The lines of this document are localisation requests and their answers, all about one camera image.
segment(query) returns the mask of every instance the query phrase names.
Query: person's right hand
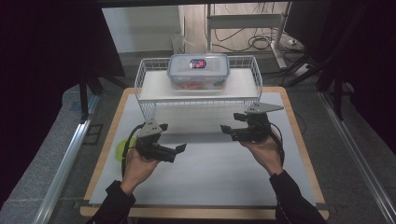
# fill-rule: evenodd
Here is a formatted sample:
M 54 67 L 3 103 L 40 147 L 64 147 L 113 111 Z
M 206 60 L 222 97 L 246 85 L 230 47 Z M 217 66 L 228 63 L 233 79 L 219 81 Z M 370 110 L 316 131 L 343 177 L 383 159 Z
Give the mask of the person's right hand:
M 269 175 L 283 172 L 282 163 L 280 162 L 279 150 L 277 144 L 271 136 L 263 139 L 259 143 L 254 142 L 239 142 L 243 147 L 247 147 L 254 159 L 265 168 Z

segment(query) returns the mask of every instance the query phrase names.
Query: wire shelf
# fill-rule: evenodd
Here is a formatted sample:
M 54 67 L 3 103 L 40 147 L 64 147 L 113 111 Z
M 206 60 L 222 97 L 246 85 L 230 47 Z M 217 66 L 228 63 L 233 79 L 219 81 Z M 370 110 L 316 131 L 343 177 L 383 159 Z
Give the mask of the wire shelf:
M 166 75 L 170 58 L 143 59 L 137 72 L 134 88 L 145 120 L 154 119 L 158 107 L 194 108 L 200 106 L 218 109 L 222 106 L 242 105 L 247 108 L 252 103 L 260 101 L 262 76 L 255 57 L 228 56 L 228 59 L 231 74 L 225 85 L 228 89 L 225 91 L 172 90 Z M 158 90 L 163 86 L 167 88 L 165 91 Z

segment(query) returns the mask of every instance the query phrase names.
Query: black jacket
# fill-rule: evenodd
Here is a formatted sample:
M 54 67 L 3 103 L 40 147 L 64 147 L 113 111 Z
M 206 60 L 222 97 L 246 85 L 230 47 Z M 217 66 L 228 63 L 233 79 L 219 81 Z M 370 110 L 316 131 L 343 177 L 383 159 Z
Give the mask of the black jacket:
M 318 210 L 301 195 L 296 182 L 286 171 L 272 175 L 270 182 L 277 197 L 277 223 L 326 223 Z M 129 210 L 135 203 L 134 196 L 124 194 L 120 189 L 120 181 L 114 181 L 106 191 L 105 201 L 87 224 L 126 223 Z

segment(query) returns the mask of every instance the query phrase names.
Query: food inside container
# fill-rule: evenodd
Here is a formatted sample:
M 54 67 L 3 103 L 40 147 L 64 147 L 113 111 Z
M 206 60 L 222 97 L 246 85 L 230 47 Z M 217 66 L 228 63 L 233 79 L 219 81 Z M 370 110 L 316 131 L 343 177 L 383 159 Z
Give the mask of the food inside container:
M 167 75 L 175 90 L 221 91 L 230 75 L 230 65 L 225 54 L 175 54 Z

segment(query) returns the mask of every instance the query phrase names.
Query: clear container lid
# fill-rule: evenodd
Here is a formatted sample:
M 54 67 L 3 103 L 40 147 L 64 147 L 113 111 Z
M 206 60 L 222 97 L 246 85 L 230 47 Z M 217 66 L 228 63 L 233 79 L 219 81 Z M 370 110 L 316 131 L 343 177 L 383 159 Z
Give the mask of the clear container lid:
M 175 54 L 168 67 L 169 77 L 228 77 L 230 65 L 225 54 Z

